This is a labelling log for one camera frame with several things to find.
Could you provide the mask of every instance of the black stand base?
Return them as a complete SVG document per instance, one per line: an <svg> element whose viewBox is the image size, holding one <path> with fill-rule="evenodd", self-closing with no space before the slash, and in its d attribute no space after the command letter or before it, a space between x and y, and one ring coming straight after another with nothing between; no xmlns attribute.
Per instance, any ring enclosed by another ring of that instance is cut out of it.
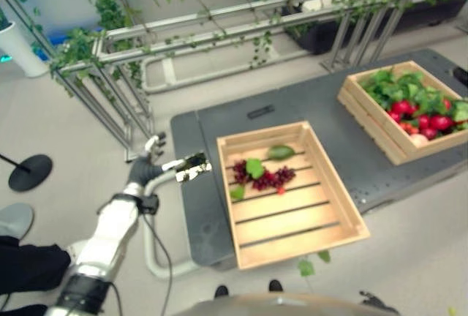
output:
<svg viewBox="0 0 468 316"><path fill-rule="evenodd" d="M34 155L20 163L10 175L8 186L16 192L25 192L38 186L52 171L52 160L45 155Z"/></svg>

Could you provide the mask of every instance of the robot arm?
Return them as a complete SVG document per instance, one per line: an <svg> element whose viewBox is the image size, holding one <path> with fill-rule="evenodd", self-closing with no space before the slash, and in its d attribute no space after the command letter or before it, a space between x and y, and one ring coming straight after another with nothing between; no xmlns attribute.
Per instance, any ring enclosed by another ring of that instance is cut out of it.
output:
<svg viewBox="0 0 468 316"><path fill-rule="evenodd" d="M97 228L80 253L72 276L47 316L97 315L124 256L127 242L137 226L139 214L156 214L159 201L153 191L160 176L190 181L210 171L204 153L162 166L151 164L151 154L160 145L155 136L146 153L132 164L127 185L99 213Z"/></svg>

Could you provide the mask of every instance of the black shoe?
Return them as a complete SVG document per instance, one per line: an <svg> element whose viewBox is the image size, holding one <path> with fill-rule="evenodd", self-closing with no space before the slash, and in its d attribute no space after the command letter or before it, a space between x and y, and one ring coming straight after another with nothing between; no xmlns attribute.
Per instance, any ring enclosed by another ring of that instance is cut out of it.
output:
<svg viewBox="0 0 468 316"><path fill-rule="evenodd" d="M278 279L272 279L268 286L268 291L270 292L282 292L283 286L279 283Z"/></svg>
<svg viewBox="0 0 468 316"><path fill-rule="evenodd" d="M219 298L220 296L229 296L229 290L225 285L220 285L216 292L214 293L214 298Z"/></svg>

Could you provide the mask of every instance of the cable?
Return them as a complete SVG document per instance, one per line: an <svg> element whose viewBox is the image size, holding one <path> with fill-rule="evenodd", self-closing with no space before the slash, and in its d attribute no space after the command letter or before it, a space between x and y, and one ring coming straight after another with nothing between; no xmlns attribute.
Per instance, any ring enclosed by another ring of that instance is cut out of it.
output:
<svg viewBox="0 0 468 316"><path fill-rule="evenodd" d="M145 223L148 225L148 228L153 233L154 239L158 242L158 244L161 246L162 251L166 255L167 264L169 265L169 285L167 286L166 297L164 299L164 304L162 305L162 310L161 310L161 316L164 316L166 313L167 303L169 302L170 290L173 286L173 262L170 259L169 252L167 251L166 247L162 243L161 239L156 234L156 231L154 230L153 226L150 225L148 219L146 218L146 215L142 215L142 216L143 216L143 219L145 220Z"/></svg>
<svg viewBox="0 0 468 316"><path fill-rule="evenodd" d="M113 282L110 283L110 286L114 289L114 292L116 292L118 316L124 316L124 312L122 311L122 301L120 299L120 293L118 292L117 286L114 285Z"/></svg>
<svg viewBox="0 0 468 316"><path fill-rule="evenodd" d="M8 295L7 295L7 298L6 298L5 301L3 302L3 305L1 305L1 307L0 307L0 312L2 312L2 311L5 309L5 307L7 306L8 301L10 300L10 297L11 297L11 296L12 296L11 294L8 294Z"/></svg>

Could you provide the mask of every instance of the white pot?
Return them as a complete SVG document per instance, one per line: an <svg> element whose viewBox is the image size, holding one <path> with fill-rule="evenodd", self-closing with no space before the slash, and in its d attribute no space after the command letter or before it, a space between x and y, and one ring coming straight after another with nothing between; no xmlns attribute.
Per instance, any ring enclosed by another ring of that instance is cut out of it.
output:
<svg viewBox="0 0 468 316"><path fill-rule="evenodd" d="M27 77L44 75L49 70L47 64L32 52L31 46L14 22L0 31L0 49L13 58Z"/></svg>

